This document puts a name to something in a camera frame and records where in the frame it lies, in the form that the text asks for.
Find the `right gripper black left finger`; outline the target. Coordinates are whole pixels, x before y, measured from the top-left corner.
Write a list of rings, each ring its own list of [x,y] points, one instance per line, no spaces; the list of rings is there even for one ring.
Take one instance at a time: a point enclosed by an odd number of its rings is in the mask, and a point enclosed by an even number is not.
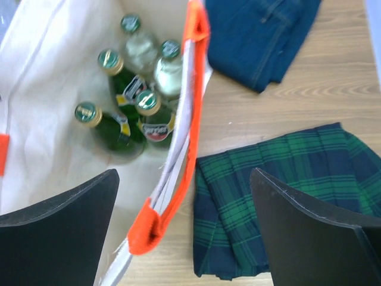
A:
[[[1,216],[1,285],[93,285],[119,186],[115,169]]]

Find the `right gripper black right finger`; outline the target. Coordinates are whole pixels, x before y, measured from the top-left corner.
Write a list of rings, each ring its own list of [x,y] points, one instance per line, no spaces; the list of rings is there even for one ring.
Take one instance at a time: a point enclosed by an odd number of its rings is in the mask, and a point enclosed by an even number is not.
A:
[[[259,168],[250,184],[274,285],[380,285],[380,218],[321,201]]]

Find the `beige canvas tote bag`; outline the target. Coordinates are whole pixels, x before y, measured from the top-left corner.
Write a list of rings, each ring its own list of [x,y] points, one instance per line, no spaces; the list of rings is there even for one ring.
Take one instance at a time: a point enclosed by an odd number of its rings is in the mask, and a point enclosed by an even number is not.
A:
[[[122,43],[127,11],[183,39],[182,91],[169,150],[133,159],[100,147],[74,118],[82,101],[112,110],[97,58]],[[212,70],[204,1],[1,2],[1,216],[115,169],[118,192],[93,285],[117,285],[163,239],[189,188]]]

